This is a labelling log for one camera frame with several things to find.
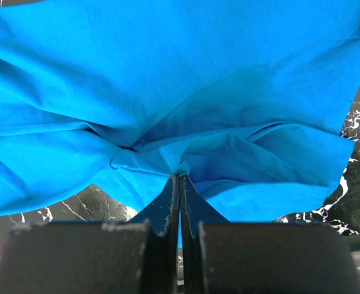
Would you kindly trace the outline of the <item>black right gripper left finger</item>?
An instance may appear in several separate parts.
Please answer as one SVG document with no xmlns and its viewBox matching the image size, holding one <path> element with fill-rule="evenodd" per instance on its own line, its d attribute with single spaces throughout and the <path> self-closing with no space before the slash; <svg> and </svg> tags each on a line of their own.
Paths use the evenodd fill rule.
<svg viewBox="0 0 360 294">
<path fill-rule="evenodd" d="M 127 222 L 21 224 L 0 250 L 0 293 L 176 293 L 179 178 Z"/>
</svg>

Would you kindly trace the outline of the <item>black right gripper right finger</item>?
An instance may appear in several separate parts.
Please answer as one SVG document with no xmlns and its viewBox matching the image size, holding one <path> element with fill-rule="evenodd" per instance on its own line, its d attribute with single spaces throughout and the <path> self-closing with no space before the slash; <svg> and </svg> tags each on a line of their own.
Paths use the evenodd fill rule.
<svg viewBox="0 0 360 294">
<path fill-rule="evenodd" d="M 186 293 L 360 293 L 343 238 L 323 224 L 230 222 L 179 180 Z"/>
</svg>

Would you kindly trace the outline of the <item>blue t-shirt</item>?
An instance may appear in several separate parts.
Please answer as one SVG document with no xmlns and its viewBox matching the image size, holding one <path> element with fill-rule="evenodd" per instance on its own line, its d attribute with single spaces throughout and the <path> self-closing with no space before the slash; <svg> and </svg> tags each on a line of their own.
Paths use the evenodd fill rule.
<svg viewBox="0 0 360 294">
<path fill-rule="evenodd" d="M 0 8 L 0 216 L 187 175 L 230 221 L 319 208 L 354 143 L 360 1 Z"/>
</svg>

